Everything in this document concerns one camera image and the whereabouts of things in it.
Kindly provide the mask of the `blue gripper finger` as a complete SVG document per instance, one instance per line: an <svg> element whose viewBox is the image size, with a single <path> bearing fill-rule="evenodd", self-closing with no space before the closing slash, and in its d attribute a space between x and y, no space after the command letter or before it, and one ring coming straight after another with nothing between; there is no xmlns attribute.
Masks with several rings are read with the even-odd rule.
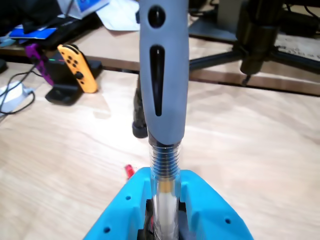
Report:
<svg viewBox="0 0 320 240"><path fill-rule="evenodd" d="M136 240L144 228L147 200L152 198L151 170L139 169L122 187L88 231L85 240Z"/></svg>
<svg viewBox="0 0 320 240"><path fill-rule="evenodd" d="M185 204L188 229L197 240L252 240L243 219L199 175L180 172L180 202Z"/></svg>

